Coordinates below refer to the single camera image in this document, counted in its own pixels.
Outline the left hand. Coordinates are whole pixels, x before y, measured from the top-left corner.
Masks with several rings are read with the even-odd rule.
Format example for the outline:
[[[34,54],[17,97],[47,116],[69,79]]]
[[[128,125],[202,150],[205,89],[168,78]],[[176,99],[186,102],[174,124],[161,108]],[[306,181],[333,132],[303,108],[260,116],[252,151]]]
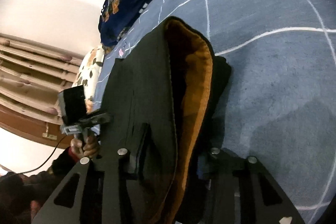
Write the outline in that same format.
[[[86,138],[85,141],[79,139],[72,139],[70,144],[70,152],[77,159],[84,157],[93,158],[98,155],[100,151],[100,145],[95,135],[91,135]]]

